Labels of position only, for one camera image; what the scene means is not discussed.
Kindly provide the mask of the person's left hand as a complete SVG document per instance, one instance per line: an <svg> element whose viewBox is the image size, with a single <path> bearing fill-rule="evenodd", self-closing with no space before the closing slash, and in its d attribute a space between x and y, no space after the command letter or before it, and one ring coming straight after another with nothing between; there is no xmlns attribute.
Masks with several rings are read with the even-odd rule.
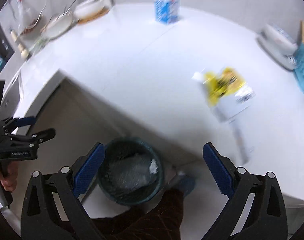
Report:
<svg viewBox="0 0 304 240"><path fill-rule="evenodd" d="M13 161L9 163L7 167L8 174L4 177L0 171L0 182L4 189L8 192L13 192L17 186L17 175L18 175L19 162Z"/></svg>

